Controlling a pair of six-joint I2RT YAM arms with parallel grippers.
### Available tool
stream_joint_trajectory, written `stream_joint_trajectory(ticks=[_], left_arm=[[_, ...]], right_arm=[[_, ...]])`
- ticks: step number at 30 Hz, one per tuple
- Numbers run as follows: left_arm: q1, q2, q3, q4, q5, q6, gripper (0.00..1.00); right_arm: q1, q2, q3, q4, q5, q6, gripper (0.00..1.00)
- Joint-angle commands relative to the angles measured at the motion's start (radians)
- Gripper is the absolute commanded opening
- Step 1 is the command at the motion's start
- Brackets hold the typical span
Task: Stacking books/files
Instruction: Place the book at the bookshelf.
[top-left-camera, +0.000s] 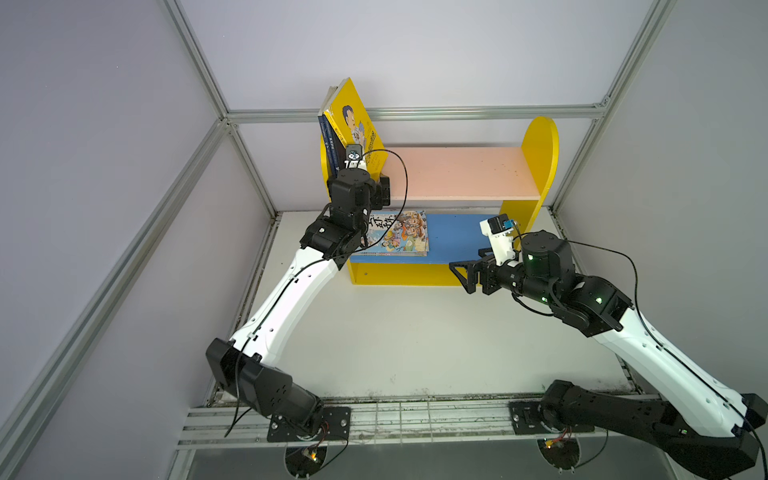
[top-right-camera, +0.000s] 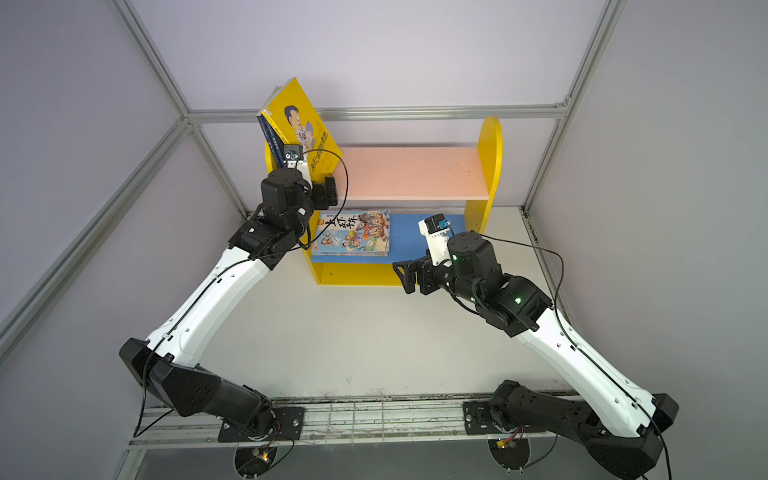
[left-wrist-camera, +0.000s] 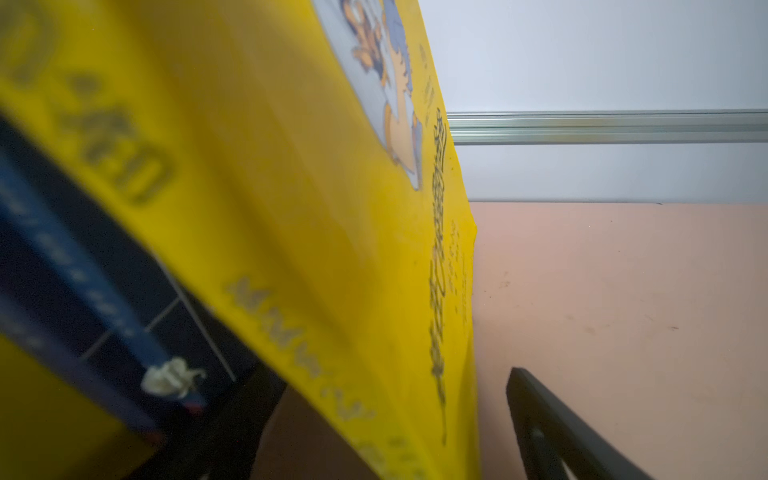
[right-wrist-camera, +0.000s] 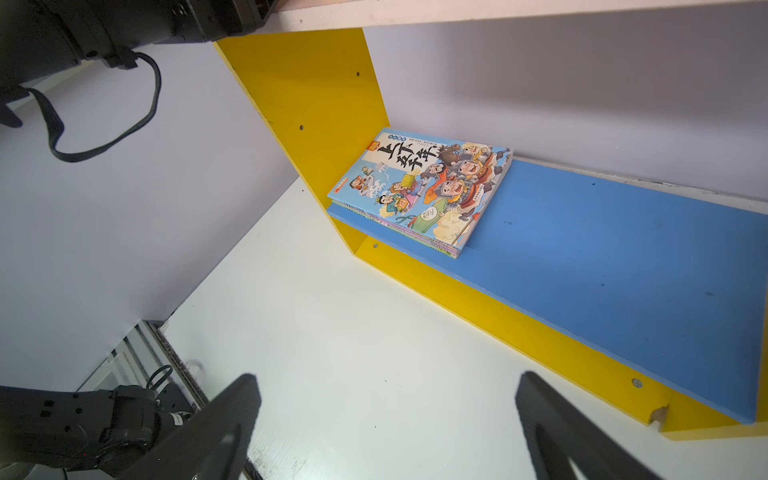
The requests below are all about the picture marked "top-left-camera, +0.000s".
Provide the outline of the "light blue comic book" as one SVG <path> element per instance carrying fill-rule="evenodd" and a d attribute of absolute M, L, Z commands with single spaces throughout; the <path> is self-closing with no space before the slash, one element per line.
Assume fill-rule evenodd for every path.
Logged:
<path fill-rule="evenodd" d="M 422 257 L 429 253 L 427 215 L 423 210 L 374 212 L 357 256 Z"/>

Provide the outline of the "yellow cartoon book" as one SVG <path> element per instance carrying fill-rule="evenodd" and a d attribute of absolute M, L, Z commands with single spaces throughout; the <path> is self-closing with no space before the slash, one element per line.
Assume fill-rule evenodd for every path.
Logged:
<path fill-rule="evenodd" d="M 319 119 L 326 120 L 339 138 L 342 149 L 350 144 L 362 147 L 366 170 L 378 180 L 388 154 L 375 125 L 355 88 L 347 77 L 334 89 L 319 110 Z"/>

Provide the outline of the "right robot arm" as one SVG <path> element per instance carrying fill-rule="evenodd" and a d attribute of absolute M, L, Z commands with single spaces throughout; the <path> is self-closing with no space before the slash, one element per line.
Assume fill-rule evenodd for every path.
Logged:
<path fill-rule="evenodd" d="M 757 433 L 767 422 L 766 400 L 714 380 L 651 325 L 636 297 L 577 273 L 571 241 L 544 230 L 489 238 L 478 259 L 449 265 L 467 293 L 505 289 L 518 304 L 542 304 L 541 315 L 616 354 L 659 394 L 632 400 L 556 380 L 539 402 L 544 425 L 594 426 L 644 441 L 702 479 L 730 479 L 767 464 Z"/>

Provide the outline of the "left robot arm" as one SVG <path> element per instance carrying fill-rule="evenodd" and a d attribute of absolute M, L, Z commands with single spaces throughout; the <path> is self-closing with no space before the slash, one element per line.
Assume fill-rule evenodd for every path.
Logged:
<path fill-rule="evenodd" d="M 330 202 L 306 228 L 286 273 L 241 328 L 214 339 L 206 359 L 218 385 L 265 418 L 303 436 L 321 428 L 322 400 L 278 369 L 282 351 L 314 298 L 356 252 L 368 247 L 372 212 L 390 204 L 390 180 L 345 168 L 327 182 Z"/>

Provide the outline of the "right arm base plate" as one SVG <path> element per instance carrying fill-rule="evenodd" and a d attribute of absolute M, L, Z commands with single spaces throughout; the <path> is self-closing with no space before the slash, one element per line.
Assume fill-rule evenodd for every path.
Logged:
<path fill-rule="evenodd" d="M 593 433 L 596 431 L 594 426 L 580 425 L 575 426 L 552 426 L 544 418 L 537 400 L 513 400 L 507 404 L 510 414 L 511 425 L 516 435 L 561 435 L 568 431 L 572 434 Z"/>

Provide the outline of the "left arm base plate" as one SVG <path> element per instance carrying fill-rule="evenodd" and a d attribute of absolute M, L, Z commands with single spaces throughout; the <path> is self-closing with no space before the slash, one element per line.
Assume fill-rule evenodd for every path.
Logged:
<path fill-rule="evenodd" d="M 298 441 L 348 440 L 352 409 L 345 406 L 322 406 L 307 420 L 285 414 L 274 414 L 268 428 L 268 443 Z"/>

